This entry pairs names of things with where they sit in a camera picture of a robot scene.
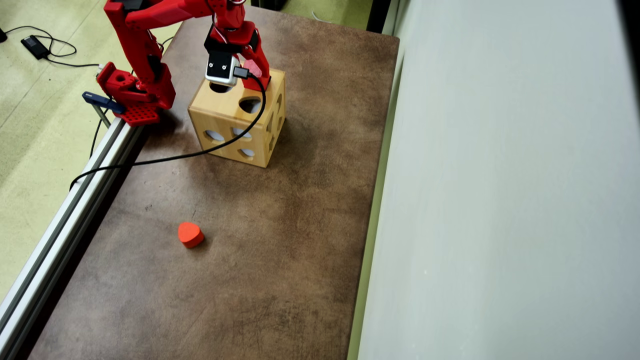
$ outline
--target circular hole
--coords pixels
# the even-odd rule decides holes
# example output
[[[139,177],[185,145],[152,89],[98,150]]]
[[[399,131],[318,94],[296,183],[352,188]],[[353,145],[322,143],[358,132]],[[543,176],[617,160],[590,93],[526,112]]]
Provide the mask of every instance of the circular hole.
[[[240,108],[245,112],[252,114],[260,108],[260,98],[257,96],[243,97],[238,102],[238,105],[240,105]]]
[[[244,130],[243,129],[238,129],[237,127],[234,127],[234,135],[240,135]],[[243,138],[247,138],[250,139],[251,138],[251,134],[250,133],[246,133],[243,135]]]
[[[238,152],[246,159],[252,158],[253,155],[255,155],[255,153],[251,149],[240,149],[238,150]]]
[[[231,86],[225,86],[225,85],[214,84],[214,83],[209,83],[209,88],[219,94],[224,94],[225,92],[228,92],[229,90],[231,90]]]
[[[225,141],[225,137],[220,135],[220,133],[217,132],[217,131],[207,130],[204,133],[205,133],[205,135],[207,135],[210,139],[212,139],[214,141],[217,141],[217,142]]]

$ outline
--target table surface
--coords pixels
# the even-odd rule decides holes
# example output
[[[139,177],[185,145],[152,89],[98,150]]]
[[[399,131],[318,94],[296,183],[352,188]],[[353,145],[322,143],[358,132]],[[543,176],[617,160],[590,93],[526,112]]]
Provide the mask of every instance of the table surface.
[[[287,74],[269,167],[205,155],[132,169],[31,358],[346,357],[399,41],[246,18]],[[187,106],[210,25],[186,21],[167,50],[175,104],[138,160],[200,149]],[[177,238],[185,221],[205,234],[194,249]]]

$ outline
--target green carpet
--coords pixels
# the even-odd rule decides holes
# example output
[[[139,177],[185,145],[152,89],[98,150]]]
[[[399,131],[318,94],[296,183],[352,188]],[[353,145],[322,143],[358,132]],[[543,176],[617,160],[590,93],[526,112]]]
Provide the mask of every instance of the green carpet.
[[[322,20],[350,28],[366,29],[372,0],[288,0],[282,12]]]

